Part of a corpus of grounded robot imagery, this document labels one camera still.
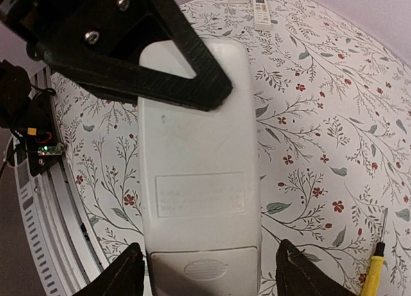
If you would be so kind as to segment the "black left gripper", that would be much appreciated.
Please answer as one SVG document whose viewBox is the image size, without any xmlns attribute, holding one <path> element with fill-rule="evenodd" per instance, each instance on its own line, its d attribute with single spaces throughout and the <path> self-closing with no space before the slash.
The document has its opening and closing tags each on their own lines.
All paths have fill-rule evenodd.
<svg viewBox="0 0 411 296">
<path fill-rule="evenodd" d="M 48 28 L 47 0 L 1 0 L 1 22 L 32 46 L 44 46 Z"/>
</svg>

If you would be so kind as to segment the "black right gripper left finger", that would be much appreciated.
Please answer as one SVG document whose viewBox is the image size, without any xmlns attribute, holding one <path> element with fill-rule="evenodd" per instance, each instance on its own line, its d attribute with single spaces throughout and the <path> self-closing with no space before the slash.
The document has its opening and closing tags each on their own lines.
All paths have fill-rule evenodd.
<svg viewBox="0 0 411 296">
<path fill-rule="evenodd" d="M 142 296 L 144 260 L 138 243 L 131 243 L 93 282 L 74 296 Z"/>
</svg>

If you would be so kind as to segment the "white remote control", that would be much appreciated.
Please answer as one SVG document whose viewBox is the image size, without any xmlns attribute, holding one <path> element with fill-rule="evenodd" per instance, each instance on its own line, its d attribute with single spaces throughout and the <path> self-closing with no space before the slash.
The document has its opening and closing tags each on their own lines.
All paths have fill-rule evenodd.
<svg viewBox="0 0 411 296">
<path fill-rule="evenodd" d="M 154 295 L 256 295 L 261 218 L 249 58 L 206 46 L 233 84 L 211 112 L 139 98 L 141 215 Z"/>
</svg>

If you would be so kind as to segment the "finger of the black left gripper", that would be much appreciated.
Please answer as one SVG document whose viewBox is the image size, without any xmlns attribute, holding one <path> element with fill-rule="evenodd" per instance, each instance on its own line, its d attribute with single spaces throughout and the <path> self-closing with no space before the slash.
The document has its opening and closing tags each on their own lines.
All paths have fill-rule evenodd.
<svg viewBox="0 0 411 296">
<path fill-rule="evenodd" d="M 232 83 L 174 0 L 48 0 L 38 31 L 43 59 L 95 96 L 139 97 L 209 111 Z M 183 78 L 139 63 L 150 44 L 172 41 L 195 72 Z"/>
</svg>

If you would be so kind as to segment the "yellow handled screwdriver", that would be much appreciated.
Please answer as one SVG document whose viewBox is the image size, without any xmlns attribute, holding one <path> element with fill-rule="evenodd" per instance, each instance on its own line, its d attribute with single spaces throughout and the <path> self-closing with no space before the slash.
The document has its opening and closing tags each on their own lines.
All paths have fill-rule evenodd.
<svg viewBox="0 0 411 296">
<path fill-rule="evenodd" d="M 376 296 L 381 279 L 381 270 L 385 261 L 385 228 L 387 224 L 388 209 L 385 208 L 383 212 L 383 222 L 381 226 L 381 233 L 379 242 L 377 242 L 374 254 L 371 257 L 371 263 L 367 272 L 367 277 L 361 290 L 361 296 Z"/>
</svg>

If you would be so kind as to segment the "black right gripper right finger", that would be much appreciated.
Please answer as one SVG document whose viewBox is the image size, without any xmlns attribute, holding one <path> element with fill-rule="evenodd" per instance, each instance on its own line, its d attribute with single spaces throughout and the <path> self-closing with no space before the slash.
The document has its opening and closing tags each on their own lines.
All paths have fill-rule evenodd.
<svg viewBox="0 0 411 296">
<path fill-rule="evenodd" d="M 328 277 L 288 239 L 280 242 L 275 261 L 275 279 L 279 296 L 354 294 Z"/>
</svg>

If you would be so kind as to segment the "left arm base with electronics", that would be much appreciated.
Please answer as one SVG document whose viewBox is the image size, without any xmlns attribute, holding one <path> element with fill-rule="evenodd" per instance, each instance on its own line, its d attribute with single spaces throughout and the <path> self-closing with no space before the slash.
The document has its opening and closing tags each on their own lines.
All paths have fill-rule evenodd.
<svg viewBox="0 0 411 296">
<path fill-rule="evenodd" d="M 66 150 L 58 140 L 51 110 L 56 95 L 51 87 L 32 84 L 23 68 L 1 61 L 1 128 L 20 142 L 15 152 L 28 159 L 33 177 L 49 169 Z"/>
</svg>

